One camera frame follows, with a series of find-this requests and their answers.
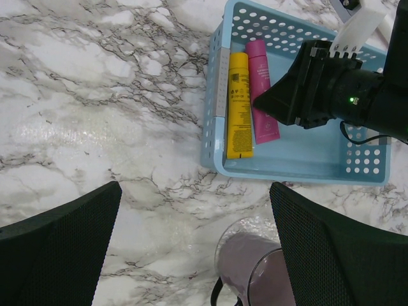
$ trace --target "tube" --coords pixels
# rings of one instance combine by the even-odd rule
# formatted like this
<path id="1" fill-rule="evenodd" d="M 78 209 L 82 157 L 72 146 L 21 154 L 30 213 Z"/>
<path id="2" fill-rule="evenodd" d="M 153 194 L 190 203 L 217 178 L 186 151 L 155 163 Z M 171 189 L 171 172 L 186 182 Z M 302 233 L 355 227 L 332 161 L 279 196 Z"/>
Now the tube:
<path id="1" fill-rule="evenodd" d="M 234 53 L 229 59 L 227 158 L 252 157 L 248 55 Z"/>
<path id="2" fill-rule="evenodd" d="M 249 88 L 253 105 L 254 100 L 270 88 L 268 58 L 263 40 L 251 41 L 245 49 L 249 56 Z M 267 113 L 252 107 L 252 120 L 258 145 L 281 137 L 278 122 Z"/>

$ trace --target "yellow tube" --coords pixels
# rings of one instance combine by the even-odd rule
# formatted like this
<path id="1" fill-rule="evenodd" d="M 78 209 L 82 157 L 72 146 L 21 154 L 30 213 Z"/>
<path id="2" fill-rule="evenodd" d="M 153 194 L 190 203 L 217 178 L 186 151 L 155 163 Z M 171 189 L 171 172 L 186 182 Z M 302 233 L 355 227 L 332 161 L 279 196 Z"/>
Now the yellow tube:
<path id="1" fill-rule="evenodd" d="M 233 53 L 229 59 L 227 158 L 252 157 L 248 55 Z"/>

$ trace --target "pink tube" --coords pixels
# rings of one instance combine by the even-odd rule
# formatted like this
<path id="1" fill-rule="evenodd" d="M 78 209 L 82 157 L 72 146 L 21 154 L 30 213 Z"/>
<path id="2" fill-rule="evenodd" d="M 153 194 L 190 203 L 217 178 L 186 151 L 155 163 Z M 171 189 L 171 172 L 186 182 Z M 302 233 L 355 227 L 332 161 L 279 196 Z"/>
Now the pink tube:
<path id="1" fill-rule="evenodd" d="M 251 90 L 251 104 L 256 97 L 270 88 L 268 58 L 263 40 L 254 40 L 246 45 L 249 58 L 249 88 Z M 279 139 L 278 122 L 266 113 L 252 107 L 252 119 L 256 144 L 271 142 Z"/>

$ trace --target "plastic bin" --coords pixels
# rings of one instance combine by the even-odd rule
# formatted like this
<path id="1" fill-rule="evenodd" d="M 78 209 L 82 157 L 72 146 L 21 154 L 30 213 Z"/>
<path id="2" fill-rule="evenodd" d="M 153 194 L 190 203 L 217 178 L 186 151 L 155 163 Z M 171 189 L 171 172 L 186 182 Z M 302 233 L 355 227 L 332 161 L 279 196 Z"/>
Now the plastic bin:
<path id="1" fill-rule="evenodd" d="M 340 132 L 340 120 L 309 130 L 279 124 L 280 140 L 261 145 L 254 142 L 253 158 L 226 159 L 230 52 L 243 52 L 250 40 L 265 40 L 271 84 L 274 84 L 290 67 L 303 40 L 333 40 L 334 37 L 331 30 L 266 6 L 229 0 L 223 22 L 211 35 L 201 164 L 228 177 L 385 185 L 390 175 L 390 145 L 386 141 L 381 145 L 354 145 Z M 386 54 L 365 45 L 358 58 L 364 62 L 363 69 L 381 71 Z M 366 133 L 365 128 L 349 127 L 352 139 L 365 139 Z"/>

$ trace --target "white marble surface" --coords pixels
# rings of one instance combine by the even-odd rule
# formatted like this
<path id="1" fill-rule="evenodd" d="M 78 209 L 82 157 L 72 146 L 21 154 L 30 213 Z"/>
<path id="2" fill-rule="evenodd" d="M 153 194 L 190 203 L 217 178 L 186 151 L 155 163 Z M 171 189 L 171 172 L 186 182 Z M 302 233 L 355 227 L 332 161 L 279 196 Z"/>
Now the white marble surface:
<path id="1" fill-rule="evenodd" d="M 199 165 L 208 41 L 225 2 L 1 0 L 0 226 L 118 180 L 95 306 L 209 305 L 221 233 L 272 213 L 271 182 Z M 327 0 L 260 2 L 339 27 Z M 386 187 L 293 188 L 408 234 L 407 156 L 393 144 Z"/>

